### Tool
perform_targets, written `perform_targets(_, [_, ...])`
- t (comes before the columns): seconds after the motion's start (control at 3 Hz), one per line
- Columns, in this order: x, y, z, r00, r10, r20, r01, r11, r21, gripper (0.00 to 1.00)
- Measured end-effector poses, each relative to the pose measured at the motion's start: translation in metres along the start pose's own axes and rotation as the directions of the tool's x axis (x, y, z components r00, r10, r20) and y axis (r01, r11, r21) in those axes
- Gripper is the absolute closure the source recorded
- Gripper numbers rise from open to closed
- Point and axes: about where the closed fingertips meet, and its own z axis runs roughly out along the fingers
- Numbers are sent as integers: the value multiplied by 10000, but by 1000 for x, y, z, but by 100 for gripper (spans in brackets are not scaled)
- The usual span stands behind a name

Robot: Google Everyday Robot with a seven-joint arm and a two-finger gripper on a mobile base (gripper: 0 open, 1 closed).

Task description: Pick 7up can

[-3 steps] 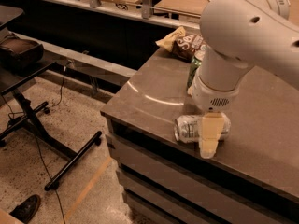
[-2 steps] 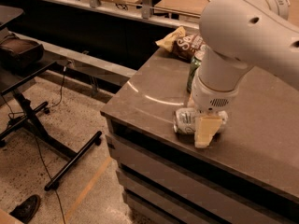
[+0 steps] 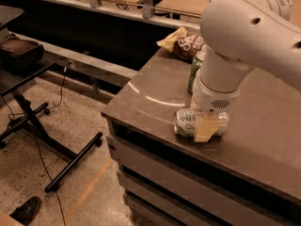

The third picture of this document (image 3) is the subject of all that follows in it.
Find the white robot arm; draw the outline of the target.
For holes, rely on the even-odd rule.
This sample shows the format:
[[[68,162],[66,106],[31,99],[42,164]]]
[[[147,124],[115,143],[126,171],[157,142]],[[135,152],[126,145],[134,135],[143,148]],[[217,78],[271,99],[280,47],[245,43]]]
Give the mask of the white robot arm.
[[[208,49],[193,84],[196,142],[217,132],[219,115],[256,68],[301,90],[301,31],[289,19],[287,0],[213,0],[204,9],[200,32]]]

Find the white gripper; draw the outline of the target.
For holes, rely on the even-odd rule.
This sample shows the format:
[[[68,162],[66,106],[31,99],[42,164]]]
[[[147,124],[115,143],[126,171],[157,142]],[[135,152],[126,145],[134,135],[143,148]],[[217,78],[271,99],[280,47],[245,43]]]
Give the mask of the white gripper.
[[[193,83],[192,98],[196,106],[205,113],[227,112],[238,98],[240,90],[230,93],[219,93],[208,89],[199,76]],[[195,142],[208,142],[220,127],[222,121],[218,118],[197,117],[194,135]]]

